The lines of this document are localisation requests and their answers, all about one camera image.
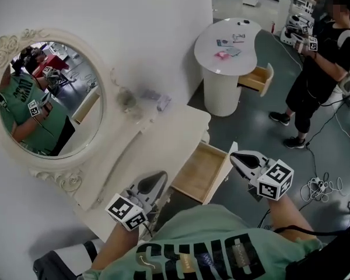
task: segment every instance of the wooden drawer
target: wooden drawer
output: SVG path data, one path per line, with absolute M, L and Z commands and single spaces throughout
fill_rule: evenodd
M 237 150 L 235 142 L 229 153 L 201 142 L 172 182 L 172 188 L 202 204 L 209 203 L 232 168 L 229 155 Z
M 238 84 L 261 93 L 264 96 L 274 77 L 274 69 L 271 64 L 267 68 L 257 66 L 253 72 L 248 75 L 240 76 Z

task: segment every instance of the hand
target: hand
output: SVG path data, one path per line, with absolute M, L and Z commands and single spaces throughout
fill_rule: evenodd
M 51 113 L 53 109 L 53 106 L 50 102 L 46 103 L 43 108 L 41 108 L 41 111 L 38 115 L 35 116 L 35 118 L 40 122 L 40 121 L 43 121 L 45 120 L 49 114 Z
M 302 48 L 302 53 L 303 56 L 310 56 L 312 59 L 314 59 L 315 57 L 315 52 L 314 51 L 310 51 L 309 50 L 309 46 L 308 45 L 304 45 Z

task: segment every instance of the sneaker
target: sneaker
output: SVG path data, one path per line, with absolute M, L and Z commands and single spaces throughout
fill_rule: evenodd
M 302 142 L 300 141 L 300 139 L 298 137 L 290 137 L 289 139 L 285 139 L 284 140 L 284 145 L 287 148 L 304 148 L 305 147 L 305 140 L 303 140 Z
M 279 121 L 279 123 L 283 124 L 284 126 L 288 126 L 291 118 L 286 115 L 285 113 L 278 113 L 278 112 L 270 112 L 269 118 L 274 121 Z

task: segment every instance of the kidney-shaped table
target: kidney-shaped table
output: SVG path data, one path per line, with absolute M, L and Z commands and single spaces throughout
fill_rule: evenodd
M 202 66 L 205 106 L 211 114 L 228 116 L 237 109 L 241 94 L 241 87 L 237 86 L 239 76 L 249 74 L 257 66 L 254 42 L 260 30 L 257 23 L 237 17 L 210 25 L 197 39 L 194 54 Z M 234 41 L 241 53 L 220 59 L 215 54 L 228 47 L 218 46 L 217 40 Z

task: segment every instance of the gray floor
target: gray floor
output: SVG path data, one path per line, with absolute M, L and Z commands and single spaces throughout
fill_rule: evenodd
M 66 58 L 69 69 L 63 69 L 62 73 L 69 79 L 75 80 L 58 89 L 55 100 L 68 110 L 71 117 L 87 96 L 93 82 L 97 81 L 92 68 L 81 56 L 75 59 Z
M 270 33 L 261 31 L 255 44 L 258 65 L 265 67 L 269 62 L 274 67 L 273 83 L 262 98 L 255 91 L 243 89 L 239 106 L 231 116 L 225 118 L 212 116 L 209 124 L 210 144 L 227 152 L 231 143 L 236 141 L 240 150 L 257 150 L 270 158 L 282 159 L 295 170 L 293 186 L 288 194 L 294 203 L 301 207 L 305 202 L 300 197 L 300 188 L 314 177 L 311 154 L 306 150 L 291 150 L 283 146 L 283 139 L 296 135 L 294 123 L 284 127 L 268 118 L 269 111 L 285 109 L 285 97 L 300 70 Z M 206 111 L 202 86 L 189 105 Z M 332 115 L 331 107 L 321 107 L 312 119 L 309 137 L 315 134 Z M 346 105 L 339 110 L 338 118 L 343 128 L 350 134 L 350 109 Z M 334 183 L 337 177 L 341 177 L 344 182 L 343 192 L 349 195 L 343 197 L 338 192 L 333 192 L 327 203 L 313 201 L 303 209 L 302 213 L 315 230 L 344 229 L 350 221 L 347 210 L 347 203 L 350 200 L 350 139 L 341 131 L 336 119 L 333 119 L 313 140 L 310 148 L 316 156 L 318 175 L 322 176 L 324 172 L 329 172 L 329 180 Z M 231 171 L 228 181 L 219 187 L 211 202 L 224 205 L 255 227 L 268 209 L 265 199 L 257 202 L 247 192 L 247 181 L 234 170 Z M 169 219 L 179 210 L 194 205 L 197 203 L 175 194 L 163 211 L 162 221 Z
M 215 19 L 247 18 L 258 23 L 263 30 L 271 31 L 278 16 L 279 2 L 258 0 L 255 7 L 244 5 L 243 0 L 212 0 Z

